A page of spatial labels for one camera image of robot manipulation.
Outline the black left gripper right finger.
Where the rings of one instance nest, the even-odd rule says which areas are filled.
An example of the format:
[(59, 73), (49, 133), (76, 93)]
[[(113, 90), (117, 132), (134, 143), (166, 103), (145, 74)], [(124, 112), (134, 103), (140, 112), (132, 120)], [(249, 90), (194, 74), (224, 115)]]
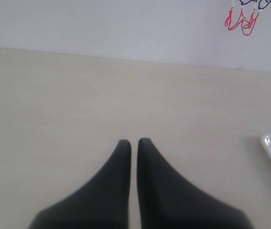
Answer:
[(143, 229), (251, 229), (239, 209), (181, 176), (149, 138), (138, 142), (137, 189)]

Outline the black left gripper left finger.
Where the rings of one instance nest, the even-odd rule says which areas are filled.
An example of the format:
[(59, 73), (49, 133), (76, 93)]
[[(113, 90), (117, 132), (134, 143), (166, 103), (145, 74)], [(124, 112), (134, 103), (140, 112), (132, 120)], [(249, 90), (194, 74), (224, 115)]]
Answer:
[(131, 145), (120, 140), (103, 167), (80, 189), (42, 210), (31, 229), (127, 229)]

